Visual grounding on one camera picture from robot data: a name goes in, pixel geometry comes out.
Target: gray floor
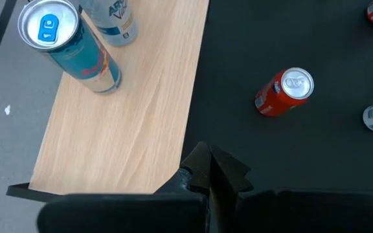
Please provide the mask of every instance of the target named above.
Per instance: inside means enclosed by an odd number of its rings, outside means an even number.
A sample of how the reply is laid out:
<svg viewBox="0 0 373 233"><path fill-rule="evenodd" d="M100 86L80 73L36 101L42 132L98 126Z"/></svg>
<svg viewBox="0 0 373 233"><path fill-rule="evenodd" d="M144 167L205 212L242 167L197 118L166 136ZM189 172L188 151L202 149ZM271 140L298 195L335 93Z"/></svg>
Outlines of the gray floor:
<svg viewBox="0 0 373 233"><path fill-rule="evenodd" d="M21 41L16 20L25 3L17 1L0 46L0 232L37 232L42 204L5 192L10 184L30 181L62 74Z"/></svg>

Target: pull tab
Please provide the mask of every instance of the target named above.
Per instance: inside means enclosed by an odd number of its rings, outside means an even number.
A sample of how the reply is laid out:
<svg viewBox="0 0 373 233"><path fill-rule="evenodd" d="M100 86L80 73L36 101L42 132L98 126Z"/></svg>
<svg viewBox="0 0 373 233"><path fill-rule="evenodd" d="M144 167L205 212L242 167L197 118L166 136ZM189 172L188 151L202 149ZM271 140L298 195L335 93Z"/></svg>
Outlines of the pull tab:
<svg viewBox="0 0 373 233"><path fill-rule="evenodd" d="M47 14L40 21L38 39L44 42L55 42L58 28L58 18L53 14Z"/></svg>

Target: can lid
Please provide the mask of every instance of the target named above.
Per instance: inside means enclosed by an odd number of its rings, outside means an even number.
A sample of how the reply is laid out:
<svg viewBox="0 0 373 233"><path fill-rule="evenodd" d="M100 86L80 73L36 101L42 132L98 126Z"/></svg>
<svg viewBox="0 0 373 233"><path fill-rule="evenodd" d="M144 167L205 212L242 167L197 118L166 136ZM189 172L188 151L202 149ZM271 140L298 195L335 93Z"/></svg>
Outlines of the can lid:
<svg viewBox="0 0 373 233"><path fill-rule="evenodd" d="M18 18L18 32L30 46L49 50L67 43L78 27L78 13L66 0L34 0Z"/></svg>
<svg viewBox="0 0 373 233"><path fill-rule="evenodd" d="M290 68L282 76L284 92L296 99L303 100L311 95L315 84L308 71L301 68Z"/></svg>

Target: wooden shelf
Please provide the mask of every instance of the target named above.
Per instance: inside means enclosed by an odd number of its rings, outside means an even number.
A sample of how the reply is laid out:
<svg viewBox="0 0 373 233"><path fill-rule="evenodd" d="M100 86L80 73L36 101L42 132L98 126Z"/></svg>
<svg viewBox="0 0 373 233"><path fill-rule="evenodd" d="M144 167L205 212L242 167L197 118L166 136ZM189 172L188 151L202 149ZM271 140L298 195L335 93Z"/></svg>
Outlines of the wooden shelf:
<svg viewBox="0 0 373 233"><path fill-rule="evenodd" d="M208 3L132 1L138 38L123 48L102 41L122 70L119 89L100 96L63 74L30 189L152 193L173 175Z"/></svg>

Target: wooden table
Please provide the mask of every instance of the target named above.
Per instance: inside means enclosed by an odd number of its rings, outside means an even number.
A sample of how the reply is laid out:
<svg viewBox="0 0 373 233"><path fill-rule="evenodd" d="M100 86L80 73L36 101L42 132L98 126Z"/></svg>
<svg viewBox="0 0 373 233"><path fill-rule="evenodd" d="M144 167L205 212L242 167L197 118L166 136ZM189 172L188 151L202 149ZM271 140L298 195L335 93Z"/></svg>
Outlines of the wooden table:
<svg viewBox="0 0 373 233"><path fill-rule="evenodd" d="M122 69L119 89L100 96L63 74L30 189L152 193L178 169L209 0L132 4L135 42L102 41Z"/></svg>

